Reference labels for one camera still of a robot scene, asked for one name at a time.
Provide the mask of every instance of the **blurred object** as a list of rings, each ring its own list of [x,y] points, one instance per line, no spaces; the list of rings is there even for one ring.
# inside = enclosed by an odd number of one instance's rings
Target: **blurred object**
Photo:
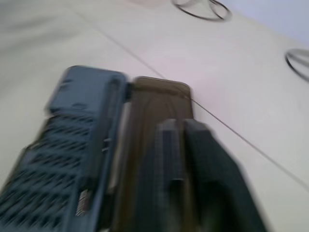
[[[131,94],[131,111],[126,129],[126,141],[121,167],[121,176],[116,197],[112,231],[124,232],[132,225],[138,175],[143,157],[153,152],[156,129],[159,123],[175,118],[179,131],[182,131],[181,120],[193,118],[191,92],[189,86],[169,80],[150,77],[139,77],[133,82]],[[183,142],[180,142],[180,154],[184,162]],[[190,185],[188,177],[184,186]],[[193,231],[191,196],[184,189],[183,231]]]
[[[285,61],[293,72],[309,82],[309,50],[290,49],[285,54]]]
[[[200,18],[200,19],[212,21],[212,22],[223,22],[223,21],[229,20],[231,18],[231,16],[232,16],[231,11],[225,5],[223,5],[222,3],[220,3],[216,0],[206,0],[206,1],[208,3],[208,6],[209,6],[211,12],[214,13],[217,17],[200,16],[200,15],[197,15],[197,14],[194,14],[192,12],[185,10],[185,8],[196,5],[201,1],[203,1],[203,0],[189,0],[188,2],[185,2],[185,3],[179,3],[179,0],[171,0],[172,4],[175,7],[177,7],[179,10],[181,10],[182,12],[185,12],[186,14],[191,15],[195,18]],[[218,14],[217,7],[221,7],[223,9],[225,9],[226,13],[225,13],[224,16],[220,16]]]
[[[157,126],[138,176],[132,232],[180,231],[185,169],[175,119]]]
[[[1,232],[97,231],[126,84],[119,72],[66,71],[2,190]]]
[[[266,232],[239,167],[193,119],[189,86],[74,66],[47,109],[0,195],[2,232]]]
[[[238,165],[204,124],[185,121],[199,223],[210,232],[266,232]]]

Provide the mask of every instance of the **black plastic part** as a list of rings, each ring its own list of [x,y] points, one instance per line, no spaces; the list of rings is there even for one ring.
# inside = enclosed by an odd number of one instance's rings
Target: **black plastic part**
[[[119,72],[68,69],[48,105],[52,115],[2,190],[1,232],[97,230],[125,97]]]
[[[131,231],[165,231],[170,197],[182,196],[183,178],[179,131],[176,120],[168,119],[158,125],[155,143],[141,164]]]
[[[100,212],[100,220],[98,224],[98,231],[108,229],[112,224],[113,208],[115,203],[115,193],[106,194],[104,196],[105,204],[102,205]]]
[[[132,98],[133,84],[128,82],[126,85],[126,101],[130,101]]]
[[[190,87],[180,82],[150,77],[138,77],[132,86],[131,108],[126,128],[119,188],[116,196],[112,231],[125,232],[132,225],[137,193],[137,176],[145,155],[152,154],[157,125],[175,118],[179,124],[193,118]],[[185,223],[191,222],[192,210],[186,209]]]
[[[239,167],[211,132],[187,119],[185,134],[200,224],[216,232],[266,232]]]

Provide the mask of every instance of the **white table surface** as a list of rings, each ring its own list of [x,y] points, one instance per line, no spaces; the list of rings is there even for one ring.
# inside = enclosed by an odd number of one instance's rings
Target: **white table surface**
[[[242,165],[270,227],[308,231],[309,84],[283,59],[302,44],[236,12],[210,23],[168,0],[0,0],[0,20],[0,185],[35,139],[67,67],[130,79],[159,72],[190,85],[198,103],[270,157],[194,105],[196,119]]]

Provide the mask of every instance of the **wire ring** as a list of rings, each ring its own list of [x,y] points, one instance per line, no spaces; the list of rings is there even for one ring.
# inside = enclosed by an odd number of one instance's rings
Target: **wire ring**
[[[288,64],[288,66],[290,67],[290,69],[295,72],[300,78],[302,78],[303,80],[309,82],[309,76],[304,75],[303,73],[301,73],[300,71],[298,71],[296,68],[294,68],[294,66],[291,64],[290,60],[293,59],[294,61],[296,61],[299,64],[304,65],[305,67],[309,68],[309,62],[306,62],[300,58],[298,58],[296,55],[303,55],[303,56],[308,56],[309,57],[309,51],[307,50],[303,50],[303,49],[291,49],[289,51],[287,51],[287,53],[285,54],[285,61]]]
[[[212,21],[212,22],[222,22],[222,21],[228,20],[232,16],[232,12],[225,5],[223,5],[222,3],[218,2],[217,0],[208,0],[208,2],[209,2],[209,7],[210,7],[211,11],[216,16],[218,16],[218,18],[208,18],[208,17],[199,16],[199,15],[196,15],[196,14],[191,13],[191,12],[189,12],[189,11],[184,9],[184,7],[189,7],[189,6],[192,6],[192,5],[196,4],[196,2],[193,3],[194,1],[196,1],[196,0],[189,0],[186,3],[178,4],[177,0],[171,0],[172,4],[176,8],[178,8],[182,12],[184,12],[184,13],[186,13],[188,15],[191,15],[191,16],[193,16],[195,18],[199,18],[199,19],[203,19],[203,20],[207,20],[207,21]],[[217,6],[223,7],[226,10],[226,15],[224,17],[218,15],[218,13],[216,12],[216,10],[215,10],[213,5],[217,5]]]

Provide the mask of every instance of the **white wall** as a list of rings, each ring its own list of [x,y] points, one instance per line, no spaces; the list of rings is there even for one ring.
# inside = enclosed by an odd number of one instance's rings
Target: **white wall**
[[[309,0],[220,0],[231,10],[309,45]]]

